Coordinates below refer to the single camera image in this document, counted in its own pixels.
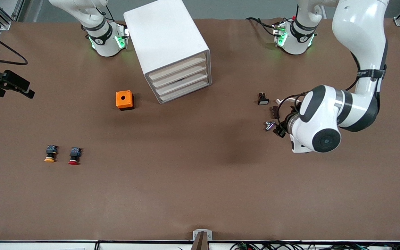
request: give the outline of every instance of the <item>wire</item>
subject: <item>wire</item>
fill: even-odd
[[[354,85],[356,85],[357,80],[359,80],[358,77],[356,77],[356,80],[354,80],[353,84],[351,84],[351,85],[350,85],[348,88],[346,88],[345,90],[346,90],[346,91],[351,90],[351,89],[354,87]]]
[[[24,56],[22,56],[21,54],[16,52],[16,50],[10,48],[9,46],[7,46],[5,43],[3,43],[1,41],[0,41],[0,44],[2,44],[4,47],[6,47],[7,49],[9,49],[13,53],[15,53],[18,57],[21,57],[24,60],[24,62],[12,62],[12,61],[0,60],[0,63],[15,64],[15,65],[27,65],[28,62],[27,62],[26,58],[24,58]]]
[[[294,110],[295,110],[296,112],[299,112],[299,111],[297,110],[297,99],[298,99],[299,97],[301,97],[302,95],[305,96],[306,94],[308,94],[308,91],[302,92],[302,93],[300,93],[298,96],[295,97],[295,99],[294,99]]]
[[[114,20],[114,17],[112,16],[112,13],[111,13],[111,10],[109,9],[109,7],[106,5],[106,9],[108,9],[108,11],[109,11],[109,15],[111,15],[111,19],[112,19],[112,21]]]
[[[229,250],[232,250],[232,248],[234,248],[235,246],[239,245],[238,243],[235,243],[234,245],[232,245]]]
[[[283,125],[281,124],[281,119],[279,118],[279,117],[280,117],[279,111],[280,111],[280,109],[281,109],[282,104],[284,104],[284,102],[285,102],[288,98],[295,98],[296,96],[298,96],[298,95],[290,95],[290,96],[288,96],[287,98],[283,99],[283,100],[280,102],[279,106],[277,107],[277,114],[276,114],[276,116],[277,116],[277,121],[279,122],[279,126],[280,126],[286,133],[289,133],[289,132],[288,132],[288,130],[287,130],[286,128],[284,128]]]
[[[276,22],[276,23],[274,23],[274,24],[272,24],[272,25],[268,25],[268,24],[263,23],[262,20],[260,20],[260,18],[255,19],[254,17],[248,17],[248,18],[245,18],[245,20],[254,20],[254,21],[258,22],[259,24],[261,24],[262,27],[263,27],[263,29],[264,29],[268,34],[273,35],[273,36],[275,36],[275,37],[277,37],[277,38],[280,37],[280,35],[278,35],[278,34],[273,34],[273,33],[271,33],[269,30],[267,30],[266,27],[273,28],[274,25],[277,25],[277,24],[281,23],[282,21]]]
[[[95,7],[95,9],[97,9],[98,13],[102,14],[103,16],[105,16],[105,18],[106,18],[107,20],[110,20],[110,21],[113,21],[113,20],[114,20],[114,19],[111,19],[111,18],[107,18],[107,17],[106,17],[106,12],[100,11],[100,9],[98,9],[97,7]]]
[[[252,247],[254,250],[261,250],[256,244],[248,244],[250,247]]]
[[[297,245],[297,244],[295,244],[293,242],[290,242],[290,245],[292,245],[294,248],[297,247],[297,249],[299,249],[299,250],[305,250],[301,245]]]

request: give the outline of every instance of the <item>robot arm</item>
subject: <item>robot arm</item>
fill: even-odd
[[[108,0],[49,0],[49,2],[74,16],[89,34],[92,47],[103,57],[116,55],[127,46],[128,30],[124,25],[107,21],[97,8]]]
[[[339,0],[297,0],[297,14],[293,21],[286,20],[274,30],[280,35],[276,45],[289,54],[299,55],[311,46],[314,32],[322,19],[319,5],[335,7]]]
[[[352,132],[370,126],[379,112],[387,41],[384,13],[388,0],[340,0],[333,33],[358,65],[356,90],[319,85],[286,121],[293,152],[329,152],[340,144],[338,127]]]

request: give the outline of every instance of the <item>green led light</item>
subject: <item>green led light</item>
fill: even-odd
[[[285,44],[286,39],[288,38],[288,34],[286,32],[279,38],[279,46],[283,46]]]
[[[314,34],[311,36],[311,38],[310,38],[310,43],[308,44],[308,47],[309,46],[311,46],[311,43],[312,43],[312,41],[313,41],[313,38],[314,38]]]
[[[92,39],[90,37],[89,37],[89,41],[92,44],[92,48],[95,49],[95,45],[93,44],[93,41],[92,41]]]
[[[122,40],[121,37],[119,38],[119,37],[115,36],[115,41],[117,41],[118,47],[119,47],[120,49],[124,48],[124,42],[123,42],[123,40]]]

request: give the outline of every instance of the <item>brown mat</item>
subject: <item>brown mat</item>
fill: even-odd
[[[368,129],[327,154],[295,155],[264,131],[271,100],[318,84],[345,88],[356,66],[323,20],[287,55],[246,20],[195,21],[213,85],[160,105],[135,52],[98,56],[78,23],[14,23],[1,40],[29,60],[0,64],[35,98],[0,98],[0,239],[400,240],[400,27],[386,20],[388,71]],[[0,59],[16,56],[0,46]],[[115,92],[137,108],[119,111]],[[58,162],[45,163],[48,144]],[[81,165],[67,164],[71,147]]]

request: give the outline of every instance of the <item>orange push button box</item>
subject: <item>orange push button box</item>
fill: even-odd
[[[116,106],[119,110],[130,110],[135,108],[134,95],[130,90],[118,91],[115,96]]]

